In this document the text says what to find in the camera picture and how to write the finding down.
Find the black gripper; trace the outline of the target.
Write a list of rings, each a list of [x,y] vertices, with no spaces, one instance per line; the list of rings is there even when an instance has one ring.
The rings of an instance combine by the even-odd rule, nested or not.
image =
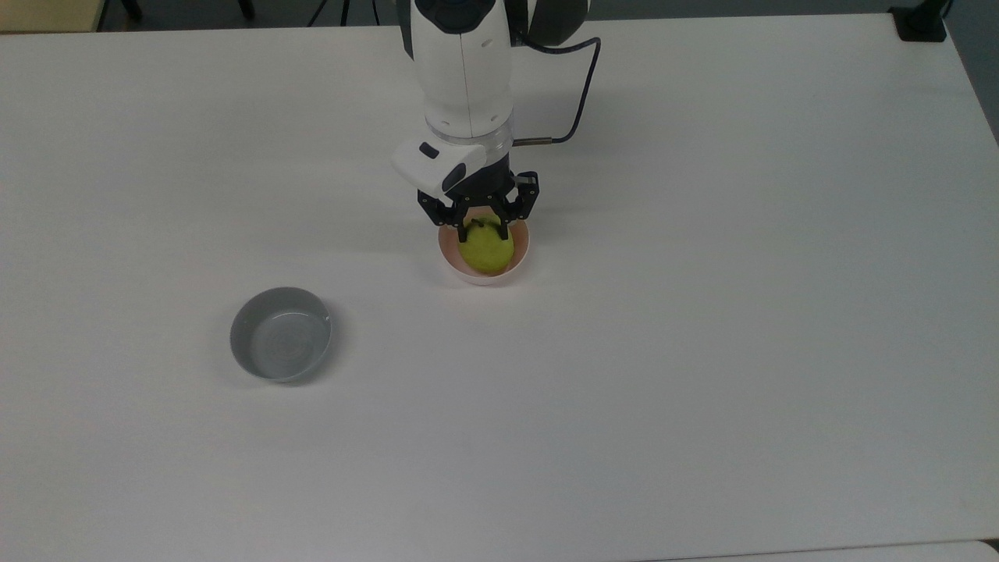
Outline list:
[[[429,220],[436,226],[449,226],[457,231],[460,243],[468,241],[465,217],[470,207],[488,206],[499,217],[497,234],[507,241],[515,222],[527,220],[538,200],[539,175],[529,171],[513,174],[510,171],[510,154],[499,161],[472,173],[450,189],[443,200],[418,190],[418,203]]]

